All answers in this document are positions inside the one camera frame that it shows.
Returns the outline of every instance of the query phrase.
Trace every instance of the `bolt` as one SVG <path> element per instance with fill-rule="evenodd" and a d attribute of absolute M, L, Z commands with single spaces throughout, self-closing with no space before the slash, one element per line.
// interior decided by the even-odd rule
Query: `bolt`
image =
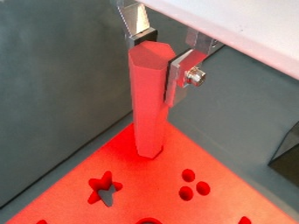
<path fill-rule="evenodd" d="M 187 83 L 195 87 L 206 81 L 206 73 L 195 66 L 186 74 Z"/>

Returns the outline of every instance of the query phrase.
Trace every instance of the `metal bracket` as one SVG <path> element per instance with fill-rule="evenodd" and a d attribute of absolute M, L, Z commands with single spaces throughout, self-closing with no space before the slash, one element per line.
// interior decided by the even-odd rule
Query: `metal bracket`
<path fill-rule="evenodd" d="M 134 0 L 110 0 L 123 19 L 129 49 L 146 40 L 157 41 L 158 30 L 150 26 L 146 6 Z"/>
<path fill-rule="evenodd" d="M 170 107 L 187 95 L 190 84 L 195 87 L 202 85 L 206 80 L 202 62 L 223 47 L 217 39 L 193 28 L 189 29 L 186 43 L 191 50 L 181 54 L 169 67 L 165 102 Z"/>

